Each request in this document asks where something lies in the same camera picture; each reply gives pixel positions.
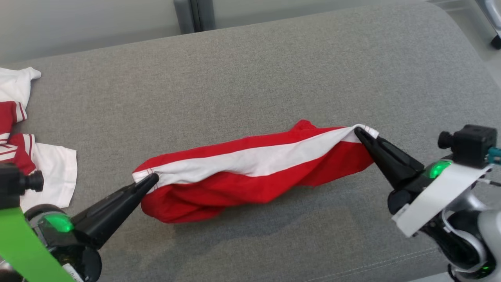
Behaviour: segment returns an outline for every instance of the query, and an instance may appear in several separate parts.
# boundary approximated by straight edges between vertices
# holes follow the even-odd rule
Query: white wall
[[[213,0],[213,3],[216,27],[220,29],[364,5],[408,1],[412,0]]]
[[[213,3],[217,28],[226,28],[402,1],[408,0],[213,0]],[[0,63],[178,34],[173,0],[0,0]]]
[[[0,63],[178,34],[172,0],[0,0]]]

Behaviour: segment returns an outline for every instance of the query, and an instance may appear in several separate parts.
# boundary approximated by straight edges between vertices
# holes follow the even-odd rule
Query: red and white shirt
[[[159,182],[141,202],[144,213],[166,223],[214,217],[225,207],[267,203],[295,185],[318,186],[373,163],[355,127],[316,128],[307,120],[290,131],[165,154],[132,174]]]
[[[0,68],[0,162],[16,164],[25,175],[35,170],[44,175],[43,192],[27,190],[21,197],[24,211],[38,204],[68,207],[77,179],[75,150],[35,143],[32,134],[11,134],[14,124],[28,118],[31,80],[40,77],[31,67],[19,71]]]

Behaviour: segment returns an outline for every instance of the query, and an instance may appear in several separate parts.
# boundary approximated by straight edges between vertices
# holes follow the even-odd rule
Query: white stripe
[[[18,147],[10,144],[2,144],[3,146],[0,146],[0,153],[11,151],[11,150],[17,150]]]
[[[151,171],[159,174],[159,186],[189,184],[201,181],[218,172],[232,172],[250,177],[266,176],[320,158],[340,141],[360,142],[353,130],[363,127],[373,137],[378,132],[357,124],[328,131],[296,143],[250,148],[207,158],[187,159],[168,163],[132,174],[139,182]]]
[[[31,145],[30,135],[29,134],[23,134],[23,139],[25,140],[26,155],[28,155],[30,157],[30,159],[31,159],[32,156],[30,156],[30,145]]]
[[[28,119],[28,114],[26,114],[25,108],[21,107],[21,112],[23,112],[23,114],[24,114],[24,117],[25,117],[25,119],[24,119],[24,120],[27,120],[27,119]]]
[[[16,151],[13,151],[9,154],[0,155],[0,161],[10,160],[16,156]]]
[[[7,144],[7,140],[9,140],[10,133],[2,133],[0,134],[0,140],[4,139],[4,141],[0,141],[0,144]]]
[[[23,114],[21,113],[22,109],[19,107],[19,103],[16,102],[16,119],[17,122],[23,121]]]

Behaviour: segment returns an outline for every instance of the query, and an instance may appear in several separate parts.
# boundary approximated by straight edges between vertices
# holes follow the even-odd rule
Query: green light
[[[53,213],[44,216],[44,218],[59,232],[70,232],[75,229],[71,223],[70,217],[63,213]]]
[[[437,178],[444,169],[452,164],[452,161],[440,160],[436,162],[430,169],[429,178]]]

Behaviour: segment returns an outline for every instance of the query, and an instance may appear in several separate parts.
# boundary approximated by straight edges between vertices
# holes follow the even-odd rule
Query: white trim
[[[9,154],[0,155],[0,161],[13,159],[16,156],[16,151],[11,151]]]
[[[0,153],[6,152],[9,150],[17,150],[18,149],[17,146],[10,145],[10,144],[0,144],[0,145],[3,145],[3,146],[0,146]]]
[[[5,139],[5,141],[0,141],[0,144],[7,144],[7,141],[9,140],[9,136],[11,136],[11,134],[9,132],[0,134],[0,140]]]
[[[77,151],[65,148],[65,150],[61,150],[60,152],[61,156],[64,158],[65,173],[64,183],[61,187],[61,194],[59,195],[57,206],[60,208],[67,208],[70,206],[70,201],[77,184]]]
[[[320,158],[340,141],[359,143],[353,130],[364,127],[373,137],[378,132],[357,124],[331,130],[296,143],[250,148],[229,154],[180,160],[132,174],[139,182],[151,171],[159,174],[158,186],[199,182],[218,172],[232,172],[250,177],[267,176]]]
[[[28,114],[26,113],[25,106],[23,105],[22,102],[21,102],[21,112],[22,112],[23,116],[25,117],[23,120],[27,120],[28,119]]]
[[[23,121],[23,113],[22,113],[22,109],[21,109],[21,107],[19,106],[19,103],[18,103],[18,102],[16,102],[16,121],[17,121],[17,122]]]
[[[29,134],[23,134],[23,139],[25,141],[25,151],[26,151],[26,155],[28,155],[30,157],[30,159],[32,158],[32,156],[30,156],[30,146],[31,146],[31,139],[30,139],[30,135]]]

